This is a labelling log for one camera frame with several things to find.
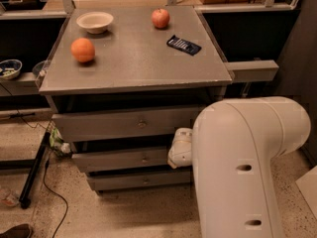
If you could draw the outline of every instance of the cabinet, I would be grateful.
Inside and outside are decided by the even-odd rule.
[[[167,165],[173,134],[191,127],[232,82],[193,7],[168,7],[165,30],[153,26],[154,9],[101,10],[114,16],[101,35],[79,29],[76,18],[89,10],[75,9],[40,88],[93,190],[190,182],[190,168]],[[201,52],[168,47],[172,35],[197,43]],[[94,44],[94,61],[71,56],[69,47],[80,37]]]

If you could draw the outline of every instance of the white robotic arm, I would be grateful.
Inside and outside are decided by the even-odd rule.
[[[228,99],[205,108],[191,144],[202,236],[284,237],[270,159],[300,148],[309,133],[306,111],[284,97]],[[169,161],[185,166],[175,156],[181,148],[179,156],[190,158],[189,144],[175,136]]]

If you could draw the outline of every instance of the white bowl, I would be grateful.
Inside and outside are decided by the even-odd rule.
[[[22,63],[17,59],[6,59],[0,62],[0,78],[13,79],[20,74]]]
[[[105,32],[108,25],[113,21],[113,16],[105,12],[88,12],[80,15],[76,23],[90,34]]]

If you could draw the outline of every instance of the shoe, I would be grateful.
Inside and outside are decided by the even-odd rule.
[[[30,238],[31,235],[32,227],[29,224],[21,224],[0,234],[0,238]]]

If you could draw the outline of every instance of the gray tabletop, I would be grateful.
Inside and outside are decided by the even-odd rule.
[[[232,79],[191,6],[168,6],[169,25],[156,29],[151,21],[154,7],[111,8],[109,30],[88,34],[76,18],[88,11],[75,9],[58,43],[40,94],[81,94],[141,91],[168,88],[219,86]],[[172,36],[202,47],[191,56],[166,45]],[[70,53],[77,38],[91,40],[96,57],[80,63]]]

